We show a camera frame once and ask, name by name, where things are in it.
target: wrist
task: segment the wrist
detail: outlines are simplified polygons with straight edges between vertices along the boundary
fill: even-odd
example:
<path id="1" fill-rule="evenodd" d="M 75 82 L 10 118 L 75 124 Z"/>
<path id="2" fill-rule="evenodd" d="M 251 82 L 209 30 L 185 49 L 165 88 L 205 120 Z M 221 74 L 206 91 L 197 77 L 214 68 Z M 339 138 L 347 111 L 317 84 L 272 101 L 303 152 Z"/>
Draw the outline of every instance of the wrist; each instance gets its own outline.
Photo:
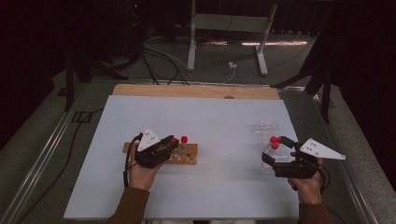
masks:
<path id="1" fill-rule="evenodd" d="M 149 186 L 147 186 L 145 184 L 139 184 L 139 183 L 130 183 L 129 188 L 149 190 Z"/>
<path id="2" fill-rule="evenodd" d="M 305 204 L 319 204 L 322 203 L 321 195 L 320 193 L 307 193 L 307 194 L 300 194 L 299 193 L 299 201 L 300 203 L 305 203 Z"/>

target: wooden block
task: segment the wooden block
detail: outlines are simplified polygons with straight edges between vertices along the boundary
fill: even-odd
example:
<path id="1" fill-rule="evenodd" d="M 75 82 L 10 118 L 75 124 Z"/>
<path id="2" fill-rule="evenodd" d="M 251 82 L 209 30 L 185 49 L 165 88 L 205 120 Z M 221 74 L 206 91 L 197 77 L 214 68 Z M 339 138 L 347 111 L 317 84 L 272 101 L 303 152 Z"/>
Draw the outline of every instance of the wooden block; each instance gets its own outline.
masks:
<path id="1" fill-rule="evenodd" d="M 127 153 L 128 147 L 131 143 L 124 143 L 122 152 Z M 132 150 L 136 150 L 138 144 L 134 143 L 132 145 Z M 172 151 L 171 158 L 165 161 L 165 164 L 190 164 L 194 165 L 197 163 L 197 154 L 198 154 L 198 144 L 187 144 L 186 150 L 181 148 L 181 144 L 178 145 L 178 148 Z"/>

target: white tabletop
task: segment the white tabletop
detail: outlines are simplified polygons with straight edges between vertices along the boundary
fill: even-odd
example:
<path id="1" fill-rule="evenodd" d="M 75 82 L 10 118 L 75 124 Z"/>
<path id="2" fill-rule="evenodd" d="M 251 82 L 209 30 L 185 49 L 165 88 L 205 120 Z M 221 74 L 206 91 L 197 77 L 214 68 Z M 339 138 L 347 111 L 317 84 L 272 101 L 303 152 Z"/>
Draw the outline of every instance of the white tabletop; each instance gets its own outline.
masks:
<path id="1" fill-rule="evenodd" d="M 281 100 L 109 96 L 64 218 L 115 212 L 123 191 L 123 144 L 147 127 L 160 137 L 186 135 L 199 152 L 196 165 L 160 169 L 146 219 L 297 218 L 297 193 L 260 166 L 262 144 L 254 128 L 270 121 L 297 140 Z"/>

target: wooden board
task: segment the wooden board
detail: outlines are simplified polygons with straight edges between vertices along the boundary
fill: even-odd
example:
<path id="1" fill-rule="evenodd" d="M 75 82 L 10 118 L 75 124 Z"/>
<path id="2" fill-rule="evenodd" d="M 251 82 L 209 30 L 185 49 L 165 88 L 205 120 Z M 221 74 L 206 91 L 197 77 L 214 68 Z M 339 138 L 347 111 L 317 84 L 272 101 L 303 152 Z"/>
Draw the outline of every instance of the wooden board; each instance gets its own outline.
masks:
<path id="1" fill-rule="evenodd" d="M 200 98 L 234 98 L 279 100 L 276 89 L 269 87 L 214 87 L 214 86 L 165 86 L 119 84 L 113 95 L 200 97 Z"/>
<path id="2" fill-rule="evenodd" d="M 128 147 L 130 143 L 124 143 L 122 152 L 127 153 Z M 184 150 L 182 148 L 182 144 L 178 145 L 178 148 L 172 151 L 171 158 L 165 161 L 165 164 L 188 164 L 195 165 L 197 163 L 197 154 L 198 154 L 198 144 L 186 144 L 187 148 Z M 136 150 L 138 146 L 137 143 L 134 143 L 132 146 L 132 150 Z"/>

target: person's left hand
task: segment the person's left hand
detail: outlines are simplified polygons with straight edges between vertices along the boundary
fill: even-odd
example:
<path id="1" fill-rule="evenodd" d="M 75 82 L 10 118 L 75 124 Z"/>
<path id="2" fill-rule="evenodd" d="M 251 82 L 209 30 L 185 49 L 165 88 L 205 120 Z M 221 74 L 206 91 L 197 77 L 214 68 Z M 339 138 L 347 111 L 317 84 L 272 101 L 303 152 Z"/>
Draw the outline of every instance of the person's left hand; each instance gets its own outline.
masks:
<path id="1" fill-rule="evenodd" d="M 134 151 L 131 150 L 129 165 L 136 164 L 134 160 Z M 139 164 L 128 170 L 129 188 L 149 190 L 154 183 L 154 177 L 157 171 L 162 167 L 162 164 L 157 165 L 153 169 L 144 168 Z"/>

